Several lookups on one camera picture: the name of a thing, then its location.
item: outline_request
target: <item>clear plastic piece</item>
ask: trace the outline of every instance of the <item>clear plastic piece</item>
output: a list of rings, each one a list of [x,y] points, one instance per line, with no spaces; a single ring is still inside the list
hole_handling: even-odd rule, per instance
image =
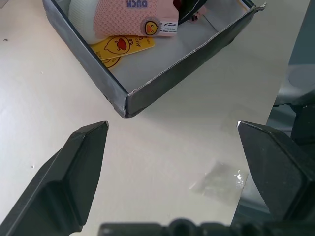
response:
[[[233,205],[238,203],[247,177],[246,172],[216,162],[211,171],[205,173],[204,177],[190,189],[195,193]]]

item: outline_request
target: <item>yellow tag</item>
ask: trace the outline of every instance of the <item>yellow tag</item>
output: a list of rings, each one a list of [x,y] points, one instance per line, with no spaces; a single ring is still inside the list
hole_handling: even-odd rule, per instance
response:
[[[118,57],[118,58],[111,58],[111,59],[107,59],[107,60],[103,60],[103,64],[107,67],[107,69],[111,70],[114,67],[116,67],[116,65],[118,65],[121,62],[122,58]]]
[[[91,45],[101,60],[117,58],[136,53],[154,46],[153,38],[144,36],[111,36]]]

